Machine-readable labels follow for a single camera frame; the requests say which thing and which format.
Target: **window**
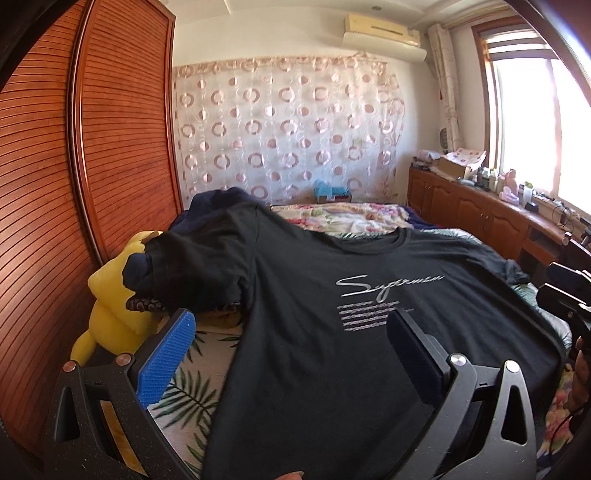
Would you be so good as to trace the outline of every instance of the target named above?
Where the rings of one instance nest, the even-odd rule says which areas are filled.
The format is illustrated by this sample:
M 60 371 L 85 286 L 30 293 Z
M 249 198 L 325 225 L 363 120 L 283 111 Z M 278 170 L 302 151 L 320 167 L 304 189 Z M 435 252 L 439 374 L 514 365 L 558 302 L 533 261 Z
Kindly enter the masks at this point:
M 487 103 L 488 163 L 591 213 L 591 106 L 546 42 L 518 17 L 473 27 Z

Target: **human hand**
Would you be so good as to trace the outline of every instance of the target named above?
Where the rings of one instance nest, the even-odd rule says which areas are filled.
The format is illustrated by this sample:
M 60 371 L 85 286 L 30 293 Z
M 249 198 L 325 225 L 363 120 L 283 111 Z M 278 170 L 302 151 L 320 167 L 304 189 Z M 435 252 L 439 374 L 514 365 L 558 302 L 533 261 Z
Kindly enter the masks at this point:
M 281 475 L 279 478 L 276 478 L 275 480 L 301 480 L 303 476 L 304 472 L 292 472 L 286 475 Z
M 574 364 L 573 388 L 569 393 L 566 408 L 571 412 L 580 409 L 589 401 L 589 359 L 583 355 L 583 339 L 579 338 L 576 345 L 579 354 Z

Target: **black t-shirt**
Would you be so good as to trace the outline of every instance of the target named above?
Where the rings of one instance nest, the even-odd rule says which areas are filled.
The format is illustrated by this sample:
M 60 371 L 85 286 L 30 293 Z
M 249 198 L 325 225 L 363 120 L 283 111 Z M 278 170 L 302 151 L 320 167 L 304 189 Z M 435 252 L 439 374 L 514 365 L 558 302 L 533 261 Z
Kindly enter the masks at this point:
M 514 263 L 485 245 L 409 229 L 340 239 L 244 203 L 146 252 L 170 310 L 243 305 L 203 480 L 384 478 L 433 413 L 388 342 L 396 307 L 473 364 L 516 360 L 544 431 L 564 348 L 507 285 Z

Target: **louvered wardrobe door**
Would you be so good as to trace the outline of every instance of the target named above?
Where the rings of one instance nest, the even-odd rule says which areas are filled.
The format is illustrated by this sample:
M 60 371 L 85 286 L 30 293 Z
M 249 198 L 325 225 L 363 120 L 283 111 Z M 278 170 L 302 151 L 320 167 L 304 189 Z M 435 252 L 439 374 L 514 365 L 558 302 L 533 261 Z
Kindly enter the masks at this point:
M 93 300 L 86 280 L 95 267 L 70 182 L 65 116 L 85 4 L 49 28 L 0 92 L 0 415 L 37 455 L 57 374 Z
M 96 0 L 76 78 L 78 155 L 103 258 L 180 208 L 170 129 L 174 16 L 157 1 Z

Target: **finger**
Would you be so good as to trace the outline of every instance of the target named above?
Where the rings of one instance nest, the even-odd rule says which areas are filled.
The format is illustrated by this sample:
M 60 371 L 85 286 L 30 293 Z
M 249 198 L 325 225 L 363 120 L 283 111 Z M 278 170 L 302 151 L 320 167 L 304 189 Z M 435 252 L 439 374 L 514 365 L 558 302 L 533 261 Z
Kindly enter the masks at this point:
M 292 472 L 286 475 L 281 475 L 279 478 L 275 480 L 301 480 L 304 476 L 304 472 Z
M 573 389 L 570 391 L 569 400 L 566 407 L 571 413 L 582 407 L 589 399 L 589 390 L 579 382 L 573 382 Z
M 579 381 L 583 385 L 589 385 L 589 364 L 583 352 L 579 352 L 577 355 L 577 360 L 574 363 L 574 374 L 579 377 Z

